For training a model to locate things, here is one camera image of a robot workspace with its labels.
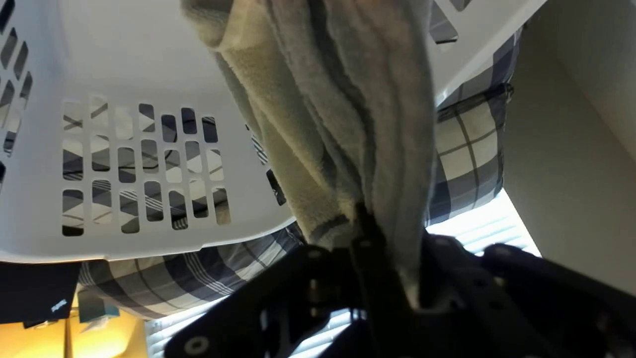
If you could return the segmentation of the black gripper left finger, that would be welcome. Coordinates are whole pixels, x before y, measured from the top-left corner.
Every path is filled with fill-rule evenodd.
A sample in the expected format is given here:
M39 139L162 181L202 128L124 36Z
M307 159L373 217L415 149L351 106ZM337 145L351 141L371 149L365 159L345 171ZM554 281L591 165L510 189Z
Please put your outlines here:
M343 249L299 247L180 328L162 358L287 358L333 310L357 305Z

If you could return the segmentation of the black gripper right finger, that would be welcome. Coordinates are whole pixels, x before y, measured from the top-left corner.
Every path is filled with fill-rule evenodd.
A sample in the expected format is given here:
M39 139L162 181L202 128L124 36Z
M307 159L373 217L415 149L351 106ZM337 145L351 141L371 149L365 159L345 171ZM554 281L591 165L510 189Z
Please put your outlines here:
M395 249L415 289L417 358L636 358L636 297L512 245Z

